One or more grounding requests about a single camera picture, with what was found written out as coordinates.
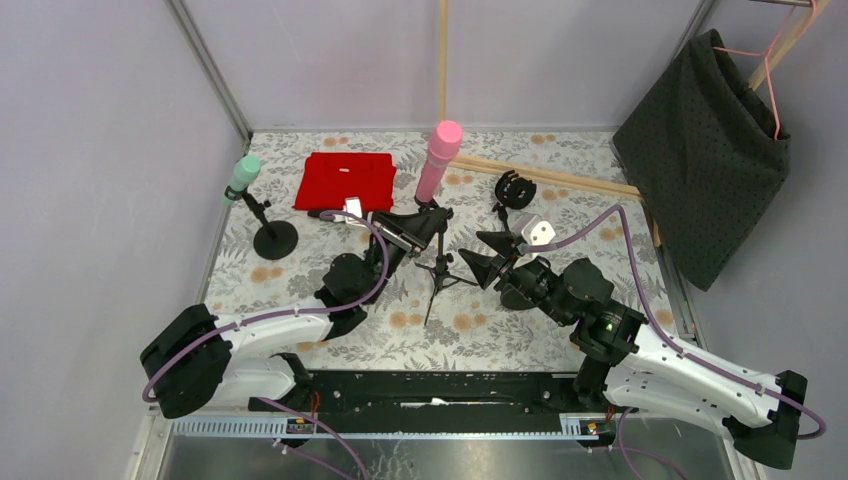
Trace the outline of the round-base mic stand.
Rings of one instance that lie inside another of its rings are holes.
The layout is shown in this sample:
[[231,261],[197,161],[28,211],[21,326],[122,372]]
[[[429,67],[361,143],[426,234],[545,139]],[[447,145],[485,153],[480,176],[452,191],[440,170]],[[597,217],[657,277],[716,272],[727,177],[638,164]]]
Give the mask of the round-base mic stand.
[[253,249],[256,254],[266,260],[280,260],[289,256],[296,248],[299,235],[296,228],[283,220],[269,221],[265,211],[271,206],[269,201],[259,202],[247,190],[237,192],[227,187],[224,199],[228,201],[243,200],[261,227],[253,237]]
[[[521,210],[525,208],[530,201],[535,197],[536,184],[532,181],[521,177],[514,170],[509,170],[504,173],[495,185],[495,198],[497,200],[493,210],[498,214],[501,220],[504,231],[510,232],[508,225],[508,209]],[[515,267],[520,267],[535,258],[530,258],[526,262],[516,262]]]

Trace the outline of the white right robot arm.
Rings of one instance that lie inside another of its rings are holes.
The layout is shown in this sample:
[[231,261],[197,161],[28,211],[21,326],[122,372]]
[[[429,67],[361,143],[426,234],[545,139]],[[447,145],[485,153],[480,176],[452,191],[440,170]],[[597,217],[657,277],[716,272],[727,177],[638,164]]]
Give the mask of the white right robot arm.
[[510,310],[537,309],[561,327],[584,360],[572,388],[588,407],[649,410],[732,442],[747,458],[792,467],[807,380],[786,370],[765,374],[735,365],[655,329],[641,312],[613,299],[614,285],[589,259],[555,273],[537,257],[519,264],[521,241],[481,232],[495,250],[459,254],[481,288],[493,287]]

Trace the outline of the mint green microphone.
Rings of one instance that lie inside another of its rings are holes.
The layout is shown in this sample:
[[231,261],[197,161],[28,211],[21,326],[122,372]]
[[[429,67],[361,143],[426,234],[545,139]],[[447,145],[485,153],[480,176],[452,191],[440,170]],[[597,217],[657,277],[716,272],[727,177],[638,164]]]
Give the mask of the mint green microphone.
[[239,200],[261,171],[261,160],[254,155],[241,158],[234,166],[232,176],[224,190],[222,204],[232,205]]

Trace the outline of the black tripod mic stand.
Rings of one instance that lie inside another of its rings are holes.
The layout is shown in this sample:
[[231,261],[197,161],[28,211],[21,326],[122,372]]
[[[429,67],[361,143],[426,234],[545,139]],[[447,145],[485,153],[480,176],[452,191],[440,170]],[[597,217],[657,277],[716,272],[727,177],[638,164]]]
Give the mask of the black tripod mic stand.
[[433,266],[426,266],[418,262],[415,263],[417,268],[423,269],[429,273],[433,282],[432,293],[428,300],[427,311],[423,320],[424,326],[427,326],[428,324],[435,297],[441,291],[460,283],[477,286],[475,281],[456,276],[449,271],[449,265],[454,261],[454,257],[452,253],[445,251],[444,236],[448,230],[449,221],[454,216],[454,212],[452,208],[447,208],[446,211],[446,218],[437,230],[437,255],[435,258],[435,264]]

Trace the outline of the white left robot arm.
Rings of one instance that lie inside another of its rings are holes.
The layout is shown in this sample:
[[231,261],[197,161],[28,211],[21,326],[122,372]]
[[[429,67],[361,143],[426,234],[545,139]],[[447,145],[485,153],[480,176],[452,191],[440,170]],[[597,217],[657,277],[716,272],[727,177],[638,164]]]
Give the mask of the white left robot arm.
[[203,303],[187,307],[140,355],[148,378],[143,400],[175,419],[204,407],[246,407],[252,399],[286,397],[309,378],[287,347],[357,328],[400,264],[423,252],[452,216],[443,207],[367,219],[349,214],[369,230],[369,247],[363,256],[335,257],[313,295],[249,315],[215,315]]

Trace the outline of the pink microphone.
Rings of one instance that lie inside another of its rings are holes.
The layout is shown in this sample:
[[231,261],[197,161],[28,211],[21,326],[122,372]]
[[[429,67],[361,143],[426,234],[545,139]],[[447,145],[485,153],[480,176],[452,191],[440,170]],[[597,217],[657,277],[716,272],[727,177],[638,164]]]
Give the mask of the pink microphone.
[[448,165],[456,158],[463,138],[462,127],[454,121],[441,121],[433,130],[427,145],[414,198],[426,204],[433,200]]

